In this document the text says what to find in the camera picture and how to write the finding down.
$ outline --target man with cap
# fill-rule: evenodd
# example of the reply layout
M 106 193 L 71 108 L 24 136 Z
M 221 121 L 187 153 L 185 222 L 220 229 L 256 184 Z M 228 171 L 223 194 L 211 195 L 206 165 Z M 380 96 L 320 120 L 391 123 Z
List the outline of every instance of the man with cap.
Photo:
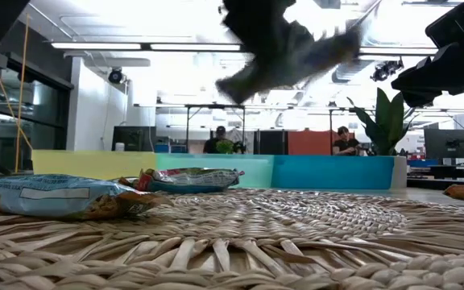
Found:
M 230 143 L 232 146 L 234 145 L 230 140 L 226 138 L 226 129 L 223 126 L 219 126 L 216 128 L 216 137 L 211 138 L 205 142 L 203 147 L 203 152 L 208 154 L 226 154 L 231 152 L 222 152 L 223 150 L 220 149 L 220 143 Z

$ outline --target yellow panel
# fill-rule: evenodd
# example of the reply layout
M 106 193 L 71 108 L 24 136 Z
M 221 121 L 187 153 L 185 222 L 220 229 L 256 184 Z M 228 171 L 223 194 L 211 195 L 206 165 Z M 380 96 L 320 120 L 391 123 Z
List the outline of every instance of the yellow panel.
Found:
M 138 176 L 141 168 L 156 168 L 151 152 L 34 150 L 35 174 L 69 174 L 109 180 Z

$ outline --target orange wire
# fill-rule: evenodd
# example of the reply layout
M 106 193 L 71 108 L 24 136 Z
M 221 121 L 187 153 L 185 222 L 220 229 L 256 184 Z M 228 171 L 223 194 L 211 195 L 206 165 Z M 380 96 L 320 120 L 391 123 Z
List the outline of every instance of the orange wire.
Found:
M 30 15 L 26 14 L 26 30 L 24 32 L 23 68 L 21 69 L 21 88 L 19 90 L 19 109 L 17 113 L 17 126 L 21 127 L 21 106 L 23 105 L 24 73 L 26 72 L 26 50 L 28 46 L 28 30 L 30 28 Z M 17 130 L 17 143 L 15 144 L 15 173 L 19 171 L 19 145 L 21 131 Z
M 5 96 L 6 105 L 8 106 L 8 110 L 10 110 L 10 114 L 12 115 L 12 118 L 14 120 L 16 120 L 17 118 L 15 117 L 14 111 L 12 110 L 12 106 L 10 105 L 10 99 L 8 98 L 8 94 L 6 94 L 6 89 L 5 89 L 5 86 L 3 85 L 3 81 L 1 79 L 1 76 L 0 76 L 0 87 L 1 87 L 1 91 L 3 92 L 3 96 Z M 29 146 L 30 150 L 33 150 L 33 147 L 31 147 L 31 143 L 28 140 L 28 138 L 26 137 L 26 134 L 24 134 L 23 129 L 20 126 L 18 126 L 17 129 L 23 135 L 24 141 Z

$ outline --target wicker placemat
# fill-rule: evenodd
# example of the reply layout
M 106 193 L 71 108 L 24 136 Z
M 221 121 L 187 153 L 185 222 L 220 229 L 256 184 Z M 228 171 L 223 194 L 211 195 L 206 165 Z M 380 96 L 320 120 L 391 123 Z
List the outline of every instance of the wicker placemat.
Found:
M 464 289 L 464 207 L 277 190 L 147 217 L 0 213 L 0 289 Z

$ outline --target potted plant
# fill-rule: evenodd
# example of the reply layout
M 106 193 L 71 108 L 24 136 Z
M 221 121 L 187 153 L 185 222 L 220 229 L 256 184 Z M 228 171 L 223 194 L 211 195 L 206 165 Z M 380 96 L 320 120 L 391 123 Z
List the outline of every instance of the potted plant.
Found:
M 404 120 L 412 115 L 414 109 L 404 112 L 404 98 L 398 93 L 391 101 L 386 93 L 377 88 L 377 104 L 375 105 L 375 120 L 363 109 L 354 105 L 353 110 L 364 124 L 365 132 L 374 144 L 376 155 L 396 155 L 396 144 L 408 133 Z

